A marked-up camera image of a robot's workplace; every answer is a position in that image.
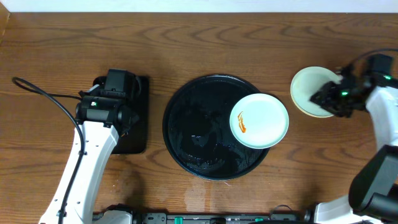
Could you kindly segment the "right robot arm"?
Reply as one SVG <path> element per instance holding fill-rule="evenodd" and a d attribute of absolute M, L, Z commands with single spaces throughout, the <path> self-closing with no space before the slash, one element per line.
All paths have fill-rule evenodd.
<path fill-rule="evenodd" d="M 315 223 L 397 222 L 397 80 L 373 77 L 362 97 L 377 152 L 353 179 L 347 196 L 315 207 Z"/>

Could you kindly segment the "light blue plate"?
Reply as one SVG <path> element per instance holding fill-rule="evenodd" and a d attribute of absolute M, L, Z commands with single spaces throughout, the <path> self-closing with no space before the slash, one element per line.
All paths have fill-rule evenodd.
<path fill-rule="evenodd" d="M 265 149 L 279 143 L 289 128 L 289 114 L 276 97 L 255 93 L 240 99 L 230 112 L 229 126 L 243 146 Z"/>
<path fill-rule="evenodd" d="M 295 74 L 290 84 L 291 93 L 314 95 L 328 82 L 339 83 L 341 78 L 329 69 L 323 67 L 307 67 Z"/>

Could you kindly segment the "yellow plate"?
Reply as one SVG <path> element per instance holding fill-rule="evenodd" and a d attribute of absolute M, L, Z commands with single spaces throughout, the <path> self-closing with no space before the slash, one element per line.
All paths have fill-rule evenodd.
<path fill-rule="evenodd" d="M 291 93 L 290 95 L 295 106 L 306 115 L 315 118 L 329 118 L 333 116 L 330 112 L 311 102 L 311 94 Z"/>

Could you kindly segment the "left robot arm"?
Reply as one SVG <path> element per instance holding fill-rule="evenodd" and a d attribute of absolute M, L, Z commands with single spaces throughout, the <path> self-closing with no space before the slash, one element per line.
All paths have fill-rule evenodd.
<path fill-rule="evenodd" d="M 129 100 L 84 96 L 76 106 L 75 136 L 57 191 L 40 223 L 91 223 L 104 168 L 139 119 Z"/>

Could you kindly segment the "light blue plate top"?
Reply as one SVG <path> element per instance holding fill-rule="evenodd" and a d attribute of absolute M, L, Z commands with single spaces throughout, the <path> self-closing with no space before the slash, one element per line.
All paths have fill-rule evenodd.
<path fill-rule="evenodd" d="M 307 67 L 295 74 L 290 84 L 291 93 L 314 95 L 328 82 L 339 83 L 341 78 L 329 69 L 323 67 Z"/>

